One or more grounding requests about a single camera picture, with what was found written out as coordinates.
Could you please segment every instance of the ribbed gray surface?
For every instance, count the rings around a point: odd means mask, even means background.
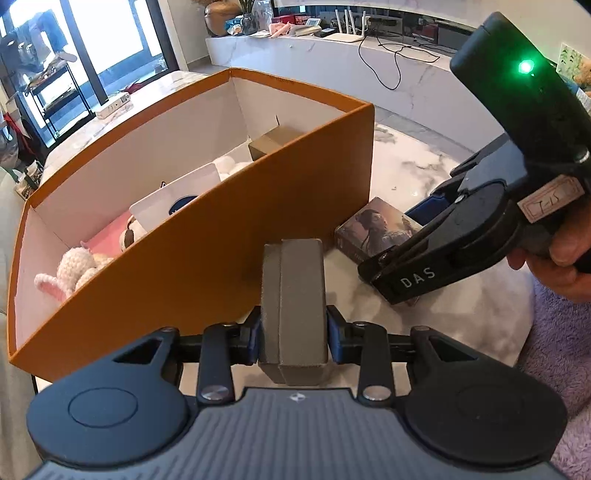
[[[300,392],[305,399],[290,398]],[[348,390],[251,388],[228,407],[207,408],[169,451],[110,472],[53,463],[35,480],[557,480],[549,464],[481,473],[448,465],[417,446],[396,415],[356,403]]]

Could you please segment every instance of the fluffy purple fabric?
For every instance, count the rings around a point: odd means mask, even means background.
[[[572,480],[591,480],[591,303],[573,304],[537,281],[534,292],[518,368],[555,389],[569,412],[553,463]]]

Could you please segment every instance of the orange box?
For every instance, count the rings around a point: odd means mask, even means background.
[[[134,243],[66,302],[34,286],[131,204],[277,125],[303,134],[221,182]],[[11,363],[56,381],[163,326],[182,335],[259,303],[264,245],[320,238],[369,199],[374,106],[230,69],[107,132],[27,201],[8,299]]]

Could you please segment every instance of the green led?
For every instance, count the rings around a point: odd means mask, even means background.
[[[528,74],[534,69],[533,60],[524,60],[519,64],[519,73]]]

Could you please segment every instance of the human hand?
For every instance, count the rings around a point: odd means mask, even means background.
[[[507,260],[513,270],[527,262],[542,285],[563,297],[582,303],[591,301],[591,275],[580,273],[573,264],[591,248],[591,201],[574,205],[554,234],[550,257],[541,258],[516,248]]]

